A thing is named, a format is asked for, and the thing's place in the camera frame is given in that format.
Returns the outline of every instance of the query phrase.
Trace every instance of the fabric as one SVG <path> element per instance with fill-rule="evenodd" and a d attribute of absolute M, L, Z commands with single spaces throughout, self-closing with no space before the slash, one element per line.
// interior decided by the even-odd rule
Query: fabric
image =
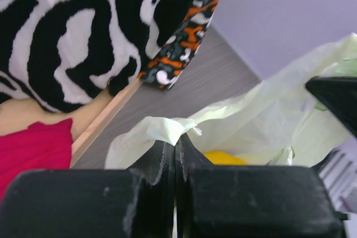
<path fill-rule="evenodd" d="M 35 123 L 0 137 L 0 201 L 7 186 L 22 171 L 68 169 L 72 158 L 72 119 L 55 125 Z"/>
<path fill-rule="evenodd" d="M 0 0 L 0 103 L 31 97 L 71 112 L 107 86 L 117 94 L 140 71 L 170 88 L 217 1 Z"/>
<path fill-rule="evenodd" d="M 198 52 L 217 4 L 218 0 L 193 0 L 183 23 L 139 77 L 162 89 L 170 89 Z"/>

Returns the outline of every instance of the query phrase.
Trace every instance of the black plastic object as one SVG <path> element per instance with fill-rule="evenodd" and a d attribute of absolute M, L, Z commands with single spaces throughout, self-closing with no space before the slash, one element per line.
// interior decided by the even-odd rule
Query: black plastic object
<path fill-rule="evenodd" d="M 1 238 L 171 237 L 175 149 L 164 142 L 125 171 L 31 171 L 0 204 Z"/>
<path fill-rule="evenodd" d="M 321 180 L 296 167 L 214 166 L 183 135 L 124 171 L 32 171 L 0 204 L 1 238 L 345 238 Z"/>
<path fill-rule="evenodd" d="M 324 184 L 303 167 L 206 167 L 190 174 L 186 237 L 345 237 Z"/>
<path fill-rule="evenodd" d="M 190 186 L 189 173 L 194 168 L 204 166 L 213 167 L 214 165 L 197 150 L 189 136 L 184 134 L 178 140 L 175 147 L 175 167 L 176 167 L 176 211 L 177 211 L 177 237 L 184 236 L 184 226 L 187 224 L 186 219 L 190 217 Z"/>
<path fill-rule="evenodd" d="M 313 77 L 305 87 L 357 137 L 357 77 Z"/>
<path fill-rule="evenodd" d="M 143 173 L 151 186 L 150 195 L 157 196 L 159 202 L 155 205 L 161 206 L 161 214 L 155 220 L 167 229 L 161 237 L 171 237 L 175 201 L 175 147 L 157 140 L 130 168 Z"/>

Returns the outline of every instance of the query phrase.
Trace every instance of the pink cloth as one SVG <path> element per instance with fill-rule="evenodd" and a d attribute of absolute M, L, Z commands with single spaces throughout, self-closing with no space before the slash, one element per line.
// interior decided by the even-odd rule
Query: pink cloth
<path fill-rule="evenodd" d="M 54 125 L 37 122 L 0 137 L 0 202 L 8 185 L 22 171 L 70 167 L 71 126 L 72 119 Z"/>

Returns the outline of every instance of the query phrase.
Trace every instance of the purple wall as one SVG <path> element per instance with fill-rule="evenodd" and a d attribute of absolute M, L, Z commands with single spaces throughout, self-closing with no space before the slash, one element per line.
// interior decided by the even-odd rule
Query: purple wall
<path fill-rule="evenodd" d="M 357 0 L 220 0 L 213 25 L 264 79 L 312 48 L 357 32 Z"/>

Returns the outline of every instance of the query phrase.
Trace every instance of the light green plastic bag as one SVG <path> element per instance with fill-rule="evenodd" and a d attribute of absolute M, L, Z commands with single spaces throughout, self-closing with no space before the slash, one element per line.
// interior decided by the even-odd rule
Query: light green plastic bag
<path fill-rule="evenodd" d="M 212 104 L 187 119 L 146 117 L 112 141 L 105 167 L 127 168 L 155 140 L 175 145 L 186 132 L 203 153 L 220 150 L 249 164 L 313 166 L 350 134 L 328 110 L 317 109 L 304 85 L 329 71 L 348 73 L 350 69 L 343 70 L 340 64 L 353 59 L 357 59 L 356 34 L 318 47 L 248 93 Z"/>

